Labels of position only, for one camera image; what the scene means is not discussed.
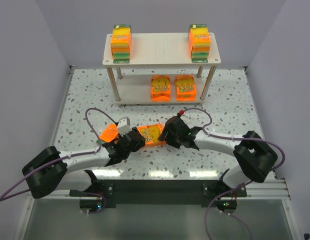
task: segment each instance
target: gray wall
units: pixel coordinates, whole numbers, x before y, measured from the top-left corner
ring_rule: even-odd
[[[310,0],[286,0],[248,68],[265,136],[281,145],[302,233],[310,232]]]
[[[248,66],[285,0],[36,0],[67,63],[101,67],[115,24],[134,33],[187,32],[205,23],[217,38],[222,66]]]
[[[36,2],[0,0],[0,194],[49,144],[68,72]],[[13,238],[24,201],[0,202],[0,240]]]

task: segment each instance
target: shelf leg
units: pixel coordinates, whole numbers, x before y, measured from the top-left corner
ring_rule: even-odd
[[[211,66],[210,67],[210,71],[209,71],[209,74],[207,76],[207,79],[206,79],[206,82],[205,82],[205,86],[203,88],[203,92],[201,93],[201,96],[200,96],[200,100],[202,100],[202,101],[204,101],[206,99],[206,95],[207,95],[207,92],[208,92],[208,89],[209,89],[209,85],[210,85],[211,80],[212,80],[212,78],[214,76],[216,67],[217,66]]]
[[[109,76],[109,80],[111,83],[111,86],[113,87],[113,91],[114,91],[114,95],[115,95],[115,100],[116,102],[120,102],[120,97],[119,97],[119,92],[117,89],[117,85],[116,85],[116,80],[115,80],[115,76],[113,73],[113,69],[111,67],[107,67],[107,73]]]
[[[197,77],[198,78],[201,78],[201,73],[203,72],[203,68],[204,68],[203,66],[199,67],[198,72],[197,72]]]
[[[121,74],[120,67],[117,67],[117,68],[116,68],[116,71],[117,71],[117,78],[122,79],[123,76],[122,76],[122,74]]]

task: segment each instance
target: speckled tabletop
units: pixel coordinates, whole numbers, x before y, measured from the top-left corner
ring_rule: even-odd
[[[203,78],[209,70],[204,69]],[[196,69],[122,69],[128,74],[195,74]],[[85,121],[85,110],[96,107],[118,120],[129,117],[131,126],[164,123],[183,108],[205,109],[213,117],[210,129],[225,134],[244,134],[254,130],[262,135],[256,109],[244,70],[216,70],[206,102],[196,105],[117,105],[105,69],[77,69],[74,72],[58,128],[55,146],[61,150],[84,150],[97,146],[96,137]],[[208,118],[200,111],[186,113],[194,126],[202,126]],[[110,123],[104,115],[92,111],[89,116],[101,133]],[[206,179],[215,180],[237,161],[229,155],[181,147],[155,146],[132,153],[120,164],[94,168],[101,179]],[[270,173],[268,179],[274,179]]]

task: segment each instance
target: metal frame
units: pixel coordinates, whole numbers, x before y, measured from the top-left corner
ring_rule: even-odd
[[[75,66],[70,67],[70,74],[68,78],[68,83],[67,83],[67,91],[65,92],[65,98],[64,102],[61,105],[61,110],[58,116],[58,119],[56,121],[56,126],[54,129],[53,136],[51,138],[51,144],[54,144],[55,137],[57,135],[58,131],[58,126],[60,123],[60,119],[62,116],[62,110],[66,102],[66,96],[68,94],[68,90],[71,84],[71,80],[74,74],[74,69],[77,69]],[[208,75],[207,80],[211,80],[212,74]],[[294,214],[291,210],[291,204],[290,204],[290,198],[289,198],[289,193],[287,190],[287,186],[285,183],[285,180],[266,180],[264,183],[251,183],[246,187],[246,192],[247,192],[247,197],[239,197],[238,199],[240,200],[282,200],[282,204],[284,207],[284,211],[286,214],[287,222],[292,234],[292,237],[294,240],[300,240],[301,234],[298,230],[296,219],[294,217]],[[55,191],[51,193],[50,195],[44,197],[44,199],[63,199],[63,200],[73,200],[73,199],[95,199],[94,197],[74,197],[74,196],[69,196],[69,191],[68,190],[60,190],[60,191]],[[32,195],[30,193],[26,194],[26,201],[24,204],[24,208],[19,220],[19,224],[15,233],[14,240],[23,240],[26,234],[27,226],[29,223],[29,219],[32,213],[32,210],[34,208],[34,202],[35,200],[32,198]]]
[[[203,91],[202,91],[202,93],[200,95],[200,100],[202,100],[202,101],[204,101],[206,99],[207,92],[208,92],[211,80],[213,79],[213,76],[214,76],[216,68],[217,68],[217,66],[211,66],[210,67],[209,74],[208,74],[208,76],[206,78],[206,82],[205,82]],[[120,96],[119,96],[119,92],[118,92],[118,88],[117,88],[116,79],[115,79],[115,76],[114,76],[113,69],[112,69],[112,67],[107,67],[106,69],[107,69],[108,77],[109,77],[109,80],[110,80],[110,83],[111,83],[111,87],[113,88],[113,92],[114,92],[114,95],[115,95],[115,100],[116,100],[117,103],[120,103],[121,99],[120,99]],[[203,69],[204,69],[203,66],[199,66],[198,72],[197,72],[197,77],[198,78],[201,77]],[[121,74],[120,67],[116,67],[116,71],[117,71],[117,78],[118,79],[122,79],[123,76]]]

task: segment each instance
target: gray floor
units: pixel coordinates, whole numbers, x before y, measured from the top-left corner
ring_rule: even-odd
[[[196,205],[117,205],[99,214],[80,213],[77,199],[36,200],[26,240],[206,240],[205,208]],[[242,200],[236,215],[254,240],[291,240],[280,200]],[[208,226],[215,240],[248,240],[237,220],[212,208]]]

